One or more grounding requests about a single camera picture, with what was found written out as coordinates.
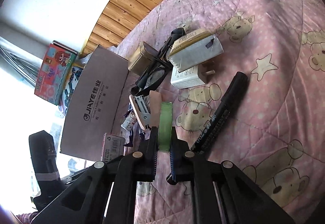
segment yellow and white package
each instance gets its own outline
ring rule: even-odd
[[[180,73],[221,53],[219,39],[206,29],[198,29],[176,40],[168,59]]]

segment cartoon girl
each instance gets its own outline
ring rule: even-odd
[[[67,59],[70,58],[70,54],[64,51],[59,51],[56,52],[54,58],[61,66],[65,67],[67,65]]]

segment metal screw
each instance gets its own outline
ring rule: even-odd
[[[133,157],[135,157],[135,158],[140,158],[140,157],[142,157],[142,152],[134,152],[134,153],[133,153]]]
[[[222,163],[222,165],[223,165],[225,168],[232,168],[233,163],[230,162],[230,161],[224,161],[224,162]]]
[[[195,155],[195,153],[193,153],[193,152],[191,152],[191,151],[187,151],[187,152],[185,153],[185,156],[188,157],[188,158],[192,158],[192,157],[194,157],[194,155]]]
[[[95,162],[94,167],[97,169],[100,169],[100,168],[103,168],[104,165],[105,165],[104,162],[98,161],[98,162]]]

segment large cardboard box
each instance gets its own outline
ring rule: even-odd
[[[116,110],[128,75],[128,61],[98,47],[74,90],[64,122],[61,153],[101,160],[103,136],[112,132]]]

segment barcode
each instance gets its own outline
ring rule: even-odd
[[[112,144],[112,152],[117,153],[117,147],[118,147],[118,140],[113,139],[113,144]]]

